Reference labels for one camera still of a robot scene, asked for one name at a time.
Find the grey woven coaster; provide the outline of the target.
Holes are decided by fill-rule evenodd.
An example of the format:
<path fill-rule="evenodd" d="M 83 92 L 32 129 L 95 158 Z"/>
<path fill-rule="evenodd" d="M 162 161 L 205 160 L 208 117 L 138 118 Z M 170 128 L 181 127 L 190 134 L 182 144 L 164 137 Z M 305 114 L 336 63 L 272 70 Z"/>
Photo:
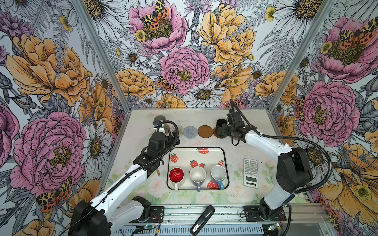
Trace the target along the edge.
<path fill-rule="evenodd" d="M 198 130 L 194 126 L 187 126 L 184 129 L 184 136 L 188 139 L 194 139 L 198 135 Z"/>

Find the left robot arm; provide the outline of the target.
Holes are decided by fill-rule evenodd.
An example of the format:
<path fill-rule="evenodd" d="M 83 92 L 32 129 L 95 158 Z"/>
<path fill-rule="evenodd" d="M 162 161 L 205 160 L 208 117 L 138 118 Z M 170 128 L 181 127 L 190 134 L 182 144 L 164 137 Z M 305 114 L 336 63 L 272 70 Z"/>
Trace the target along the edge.
<path fill-rule="evenodd" d="M 148 217 L 150 203 L 142 197 L 133 198 L 123 207 L 120 204 L 163 164 L 163 157 L 180 143 L 176 123 L 158 121 L 154 128 L 148 146 L 123 177 L 91 201 L 82 200 L 74 208 L 70 226 L 61 232 L 62 236 L 110 236 L 127 223 Z"/>

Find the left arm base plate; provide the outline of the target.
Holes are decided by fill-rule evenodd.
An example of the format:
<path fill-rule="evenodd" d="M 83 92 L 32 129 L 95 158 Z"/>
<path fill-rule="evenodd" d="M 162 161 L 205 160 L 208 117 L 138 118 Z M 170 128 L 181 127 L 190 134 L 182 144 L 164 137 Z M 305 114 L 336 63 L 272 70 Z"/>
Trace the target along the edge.
<path fill-rule="evenodd" d="M 119 219 L 122 223 L 161 223 L 164 218 L 164 207 L 128 206 Z"/>

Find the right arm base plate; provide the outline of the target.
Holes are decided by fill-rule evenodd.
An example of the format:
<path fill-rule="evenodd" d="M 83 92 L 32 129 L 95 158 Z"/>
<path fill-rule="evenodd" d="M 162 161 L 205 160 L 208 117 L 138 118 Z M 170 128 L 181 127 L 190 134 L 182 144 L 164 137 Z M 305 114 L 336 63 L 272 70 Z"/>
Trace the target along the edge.
<path fill-rule="evenodd" d="M 243 213 L 247 222 L 287 221 L 283 207 L 271 210 L 267 206 L 246 205 L 243 206 Z"/>

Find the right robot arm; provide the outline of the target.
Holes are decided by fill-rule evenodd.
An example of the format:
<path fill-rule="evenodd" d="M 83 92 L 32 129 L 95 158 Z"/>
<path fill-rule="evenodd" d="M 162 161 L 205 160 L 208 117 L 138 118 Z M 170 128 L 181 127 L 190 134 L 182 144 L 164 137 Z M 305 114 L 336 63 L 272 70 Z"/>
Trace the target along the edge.
<path fill-rule="evenodd" d="M 259 204 L 259 217 L 271 220 L 282 211 L 299 193 L 299 189 L 313 180 L 308 155 L 300 147 L 282 144 L 277 136 L 262 134 L 251 125 L 239 107 L 230 100 L 231 109 L 227 114 L 228 125 L 222 126 L 223 133 L 233 139 L 257 148 L 277 164 L 276 185 L 263 197 Z"/>

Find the plain brown wooden coaster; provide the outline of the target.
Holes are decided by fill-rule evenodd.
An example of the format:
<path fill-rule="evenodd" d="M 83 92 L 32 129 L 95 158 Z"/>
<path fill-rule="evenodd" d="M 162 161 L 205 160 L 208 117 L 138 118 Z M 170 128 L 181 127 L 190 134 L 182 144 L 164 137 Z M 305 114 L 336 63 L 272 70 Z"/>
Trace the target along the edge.
<path fill-rule="evenodd" d="M 201 138 L 210 138 L 213 135 L 213 128 L 208 125 L 203 125 L 198 129 L 198 134 Z"/>

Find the grey mug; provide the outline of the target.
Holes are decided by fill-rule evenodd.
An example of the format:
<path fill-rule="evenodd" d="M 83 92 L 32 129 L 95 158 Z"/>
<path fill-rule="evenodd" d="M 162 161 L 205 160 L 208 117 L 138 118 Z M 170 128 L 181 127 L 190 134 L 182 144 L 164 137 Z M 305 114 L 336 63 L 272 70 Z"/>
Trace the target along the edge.
<path fill-rule="evenodd" d="M 166 135 L 169 133 L 169 126 L 168 124 L 161 124 L 166 121 L 165 116 L 156 116 L 153 121 L 154 130 L 155 132 L 162 132 Z"/>

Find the multicolour zigzag woven coaster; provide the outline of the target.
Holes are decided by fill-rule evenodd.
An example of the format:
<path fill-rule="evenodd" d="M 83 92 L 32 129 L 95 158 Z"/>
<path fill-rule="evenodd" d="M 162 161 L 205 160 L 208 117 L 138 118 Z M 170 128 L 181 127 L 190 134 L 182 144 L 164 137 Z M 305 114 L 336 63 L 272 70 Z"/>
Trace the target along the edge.
<path fill-rule="evenodd" d="M 179 137 L 184 135 L 184 128 L 181 125 L 177 125 Z"/>

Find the black mug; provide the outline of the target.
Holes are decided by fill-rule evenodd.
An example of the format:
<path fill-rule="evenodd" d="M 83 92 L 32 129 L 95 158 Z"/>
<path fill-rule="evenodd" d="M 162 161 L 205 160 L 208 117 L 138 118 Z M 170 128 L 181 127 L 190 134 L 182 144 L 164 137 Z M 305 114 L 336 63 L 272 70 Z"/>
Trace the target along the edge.
<path fill-rule="evenodd" d="M 217 120 L 214 130 L 221 137 L 221 139 L 226 138 L 228 136 L 228 121 L 225 119 Z"/>

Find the scratched brown wooden coaster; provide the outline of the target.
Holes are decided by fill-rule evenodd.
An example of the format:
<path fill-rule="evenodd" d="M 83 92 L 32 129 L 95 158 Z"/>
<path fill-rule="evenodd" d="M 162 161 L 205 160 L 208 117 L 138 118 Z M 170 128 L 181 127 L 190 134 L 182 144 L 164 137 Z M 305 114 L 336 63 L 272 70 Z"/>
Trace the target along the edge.
<path fill-rule="evenodd" d="M 213 130 L 213 135 L 214 135 L 216 138 L 221 139 L 221 137 L 216 133 L 215 130 Z"/>

